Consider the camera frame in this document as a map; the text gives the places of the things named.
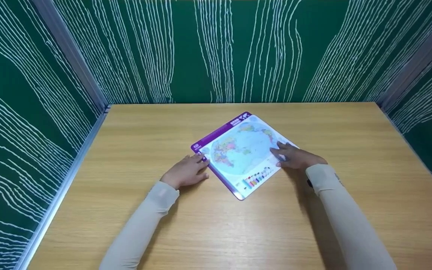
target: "right hand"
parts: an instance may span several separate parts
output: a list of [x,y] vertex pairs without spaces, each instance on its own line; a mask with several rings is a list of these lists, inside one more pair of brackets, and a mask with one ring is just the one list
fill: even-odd
[[286,159],[286,161],[278,162],[276,164],[278,167],[302,169],[305,171],[307,168],[316,164],[328,164],[328,162],[322,157],[294,147],[289,143],[283,144],[278,142],[277,145],[279,149],[270,148],[271,153],[273,153],[278,158],[278,155],[283,155]]

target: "finger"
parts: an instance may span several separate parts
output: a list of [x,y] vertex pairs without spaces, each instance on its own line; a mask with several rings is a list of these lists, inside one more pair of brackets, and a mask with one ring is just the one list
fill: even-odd
[[196,153],[196,154],[194,154],[194,156],[192,156],[191,157],[191,159],[194,161],[194,162],[199,162],[201,159],[203,159],[204,158],[204,155],[203,154],[201,154],[201,153]]
[[276,167],[281,167],[281,168],[290,167],[290,163],[287,161],[280,161],[276,163]]
[[286,149],[276,149],[276,148],[269,148],[271,153],[275,155],[277,158],[279,158],[278,155],[286,156],[288,154],[288,151]]
[[206,161],[199,162],[198,163],[198,171],[208,167],[208,165],[209,165],[209,159],[206,159]]
[[201,182],[202,180],[206,180],[206,179],[208,179],[208,178],[209,178],[209,174],[208,174],[207,172],[205,172],[205,173],[200,173],[200,174],[197,174],[197,175],[196,175],[197,183]]
[[280,141],[278,141],[276,144],[279,147],[279,149],[288,149],[288,145],[285,145]]

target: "continent on map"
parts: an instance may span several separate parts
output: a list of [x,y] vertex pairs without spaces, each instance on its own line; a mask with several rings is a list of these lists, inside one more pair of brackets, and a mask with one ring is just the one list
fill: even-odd
[[273,143],[273,133],[271,132],[271,130],[268,130],[268,129],[263,129],[263,130],[261,130],[264,134],[266,134],[266,135],[268,135],[268,137],[269,137],[269,141],[271,142],[271,143]]
[[226,173],[245,174],[271,155],[275,136],[267,125],[241,123],[212,143],[211,162]]
[[235,148],[236,143],[233,137],[228,137],[221,143],[216,142],[216,145],[214,146],[214,161],[234,167],[234,164],[228,158],[227,153]]
[[255,131],[254,126],[250,124],[242,125],[240,131]]

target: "arm sleeve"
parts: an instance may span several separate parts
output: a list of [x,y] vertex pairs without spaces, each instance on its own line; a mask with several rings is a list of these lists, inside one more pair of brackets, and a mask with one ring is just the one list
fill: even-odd
[[134,270],[159,223],[180,192],[158,181],[111,244],[100,270]]
[[343,187],[334,169],[326,164],[316,164],[307,168],[306,174],[324,205],[348,269],[396,269],[376,231]]

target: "wooden table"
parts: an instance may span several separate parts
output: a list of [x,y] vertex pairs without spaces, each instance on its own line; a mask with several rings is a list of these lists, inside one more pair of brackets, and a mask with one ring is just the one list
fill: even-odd
[[[115,105],[29,269],[97,269],[151,186],[243,111],[325,157],[399,269],[432,269],[432,176],[374,103]],[[342,269],[328,220],[279,171],[245,201],[211,172],[181,192],[139,269]]]

